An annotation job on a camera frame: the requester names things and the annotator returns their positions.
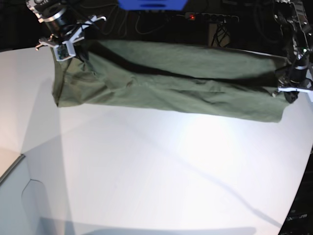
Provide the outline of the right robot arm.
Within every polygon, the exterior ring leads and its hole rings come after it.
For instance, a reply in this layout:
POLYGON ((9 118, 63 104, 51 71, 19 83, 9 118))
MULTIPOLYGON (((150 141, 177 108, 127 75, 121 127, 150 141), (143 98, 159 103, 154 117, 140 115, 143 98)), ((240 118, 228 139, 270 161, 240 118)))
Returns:
POLYGON ((35 49, 59 47, 66 42, 75 44, 84 37, 84 30, 93 27, 100 30, 96 22, 106 21, 106 17, 84 15, 78 9, 79 0, 27 0, 26 6, 50 30, 48 38, 40 38, 35 49))

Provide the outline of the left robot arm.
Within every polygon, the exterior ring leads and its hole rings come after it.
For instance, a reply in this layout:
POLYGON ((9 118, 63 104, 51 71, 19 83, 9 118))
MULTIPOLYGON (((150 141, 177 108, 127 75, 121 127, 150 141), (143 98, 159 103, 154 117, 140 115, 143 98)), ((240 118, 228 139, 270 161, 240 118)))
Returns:
POLYGON ((311 0, 275 0, 274 17, 280 25, 287 64, 277 69, 278 92, 288 103, 299 93, 313 91, 307 72, 313 66, 313 2, 311 0))

